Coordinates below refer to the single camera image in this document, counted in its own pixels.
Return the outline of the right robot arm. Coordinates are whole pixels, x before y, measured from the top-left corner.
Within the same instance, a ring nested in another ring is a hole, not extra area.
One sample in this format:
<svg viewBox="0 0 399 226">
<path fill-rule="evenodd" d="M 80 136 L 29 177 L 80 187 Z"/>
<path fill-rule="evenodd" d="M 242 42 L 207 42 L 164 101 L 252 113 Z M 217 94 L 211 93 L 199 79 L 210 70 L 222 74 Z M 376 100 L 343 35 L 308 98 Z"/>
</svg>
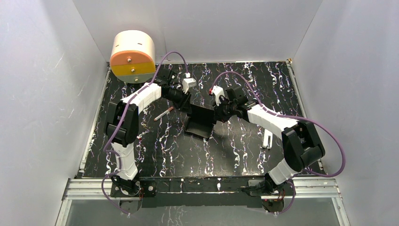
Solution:
<svg viewBox="0 0 399 226">
<path fill-rule="evenodd" d="M 282 141 L 283 159 L 265 174 L 262 182 L 242 189 L 248 195 L 277 195 L 291 177 L 325 156 L 325 148 L 314 123 L 279 117 L 263 104 L 249 100 L 240 86 L 227 90 L 214 86 L 209 94 L 215 99 L 215 120 L 226 122 L 236 115 L 263 127 Z"/>
</svg>

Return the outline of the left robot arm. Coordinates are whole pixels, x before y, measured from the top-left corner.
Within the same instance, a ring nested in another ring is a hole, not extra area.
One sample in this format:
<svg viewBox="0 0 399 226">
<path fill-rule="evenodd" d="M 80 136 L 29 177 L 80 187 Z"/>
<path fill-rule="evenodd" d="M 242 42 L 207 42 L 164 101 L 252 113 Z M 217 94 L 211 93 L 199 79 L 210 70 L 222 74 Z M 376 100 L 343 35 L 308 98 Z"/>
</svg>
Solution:
<svg viewBox="0 0 399 226">
<path fill-rule="evenodd" d="M 152 102 L 165 98 L 175 104 L 177 109 L 190 107 L 189 89 L 197 85 L 190 73 L 185 73 L 182 82 L 174 84 L 175 73 L 149 79 L 130 96 L 117 103 L 109 103 L 109 113 L 104 127 L 108 141 L 106 153 L 116 157 L 117 169 L 107 175 L 125 195 L 135 196 L 141 190 L 138 168 L 134 152 L 134 141 L 139 132 L 139 115 Z"/>
</svg>

